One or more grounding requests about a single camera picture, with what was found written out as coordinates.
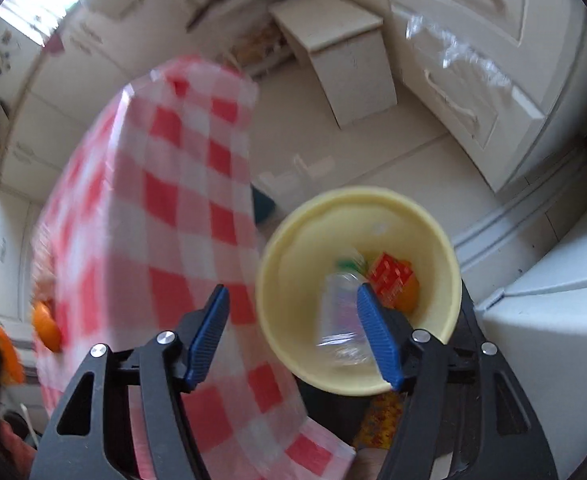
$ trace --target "checkered tablecloth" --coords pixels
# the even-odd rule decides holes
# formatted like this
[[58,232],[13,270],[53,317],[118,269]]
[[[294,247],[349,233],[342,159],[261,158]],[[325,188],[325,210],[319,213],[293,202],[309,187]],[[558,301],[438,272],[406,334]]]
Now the checkered tablecloth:
[[[224,283],[230,319],[208,378],[184,396],[212,479],[338,480],[352,448],[307,417],[256,322],[246,129],[257,95],[234,72],[178,59],[97,118],[34,234],[34,260],[55,276],[63,337],[62,354],[37,342],[43,398],[51,413],[93,344],[140,346]],[[130,400],[141,474],[152,478],[139,389]]]

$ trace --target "clear plastic bottle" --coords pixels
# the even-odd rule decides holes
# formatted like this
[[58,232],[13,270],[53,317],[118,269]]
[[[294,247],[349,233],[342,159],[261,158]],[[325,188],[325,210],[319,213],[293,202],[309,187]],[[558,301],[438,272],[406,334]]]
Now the clear plastic bottle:
[[357,365],[373,359],[357,312],[358,287],[366,283],[357,265],[339,262],[325,278],[320,301],[318,346],[331,353],[337,365]]

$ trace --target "blue gripper pad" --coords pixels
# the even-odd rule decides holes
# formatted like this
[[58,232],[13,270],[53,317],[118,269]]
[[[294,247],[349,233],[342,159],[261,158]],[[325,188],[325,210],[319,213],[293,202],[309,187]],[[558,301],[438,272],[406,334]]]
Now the blue gripper pad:
[[191,390],[207,377],[228,317],[229,291],[221,288],[208,308],[205,319],[189,347],[189,368],[185,375],[185,382]]
[[369,346],[382,378],[390,383],[394,390],[399,390],[404,378],[400,346],[391,334],[381,309],[384,309],[384,306],[378,301],[371,287],[361,285],[357,294],[358,317],[369,339]]

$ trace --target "cabinet door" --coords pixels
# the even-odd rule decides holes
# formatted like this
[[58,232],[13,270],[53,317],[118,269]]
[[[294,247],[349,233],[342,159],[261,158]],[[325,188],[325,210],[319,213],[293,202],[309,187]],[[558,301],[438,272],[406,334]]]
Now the cabinet door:
[[[401,30],[408,17],[394,11]],[[498,191],[535,142],[544,114],[517,86],[489,86],[475,67],[464,64],[445,69],[408,40],[400,47],[403,83],[442,121]]]
[[586,9],[580,0],[391,0],[471,43],[549,113],[569,76]]
[[43,53],[45,60],[30,90],[65,115],[90,126],[111,98],[129,82],[129,76],[72,28],[63,27],[64,52]]
[[36,202],[46,202],[61,171],[43,164],[16,148],[10,148],[4,158],[0,182]]
[[138,78],[174,57],[199,52],[196,35],[185,30],[190,17],[178,0],[143,0],[117,22],[78,6],[70,26],[82,41]]
[[20,320],[20,253],[29,201],[0,190],[0,316]]
[[85,130],[83,124],[27,92],[11,132],[10,149],[62,169]]

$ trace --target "floor tile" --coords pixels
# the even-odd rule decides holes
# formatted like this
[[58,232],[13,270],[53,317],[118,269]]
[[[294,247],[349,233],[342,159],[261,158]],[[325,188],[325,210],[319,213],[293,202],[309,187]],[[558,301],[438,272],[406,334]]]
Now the floor tile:
[[275,194],[293,193],[302,186],[293,162],[298,156],[314,175],[302,200],[289,200],[295,205],[315,192],[343,186],[446,133],[402,86],[397,89],[397,106],[342,130],[312,67],[288,64],[265,78],[260,87],[250,127],[251,174],[256,181],[272,178]]
[[557,243],[558,239],[549,219],[545,215],[539,216],[462,273],[473,302],[477,305],[496,289],[518,279]]
[[412,198],[453,237],[501,205],[451,136],[357,181]]

